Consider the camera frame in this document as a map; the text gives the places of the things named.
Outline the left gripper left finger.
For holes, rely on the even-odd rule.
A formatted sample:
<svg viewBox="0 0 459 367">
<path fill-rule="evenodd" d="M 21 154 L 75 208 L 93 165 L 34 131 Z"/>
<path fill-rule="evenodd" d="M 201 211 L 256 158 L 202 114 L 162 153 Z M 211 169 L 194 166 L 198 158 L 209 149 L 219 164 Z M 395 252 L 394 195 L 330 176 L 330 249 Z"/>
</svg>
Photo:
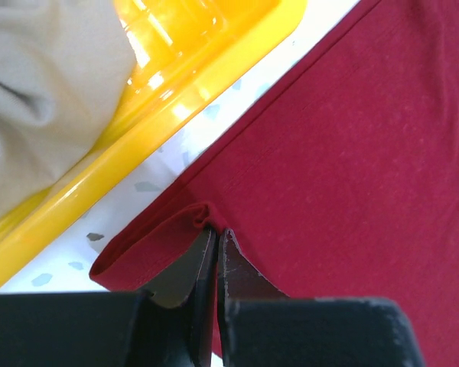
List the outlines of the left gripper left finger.
<svg viewBox="0 0 459 367">
<path fill-rule="evenodd" d="M 209 366 L 216 242 L 135 291 L 0 294 L 0 366 Z"/>
</svg>

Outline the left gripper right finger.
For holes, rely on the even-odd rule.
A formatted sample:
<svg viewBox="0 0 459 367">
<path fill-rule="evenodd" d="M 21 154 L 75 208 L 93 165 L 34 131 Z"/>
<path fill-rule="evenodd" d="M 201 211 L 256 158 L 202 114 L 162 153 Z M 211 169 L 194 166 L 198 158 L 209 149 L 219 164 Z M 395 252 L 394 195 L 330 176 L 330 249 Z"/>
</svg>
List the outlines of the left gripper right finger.
<svg viewBox="0 0 459 367">
<path fill-rule="evenodd" d="M 225 366 L 423 366 L 407 316 L 374 297 L 292 299 L 243 255 L 226 229 L 217 306 Z"/>
</svg>

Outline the dark red t shirt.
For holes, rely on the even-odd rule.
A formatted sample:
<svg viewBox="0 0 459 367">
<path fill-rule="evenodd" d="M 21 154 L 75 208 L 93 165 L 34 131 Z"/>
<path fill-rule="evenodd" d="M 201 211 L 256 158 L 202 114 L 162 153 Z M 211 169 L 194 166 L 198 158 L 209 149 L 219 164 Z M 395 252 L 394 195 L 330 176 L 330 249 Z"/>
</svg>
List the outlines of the dark red t shirt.
<svg viewBox="0 0 459 367">
<path fill-rule="evenodd" d="M 101 252 L 133 290 L 204 226 L 295 297 L 380 296 L 459 366 L 459 1 L 361 1 Z"/>
</svg>

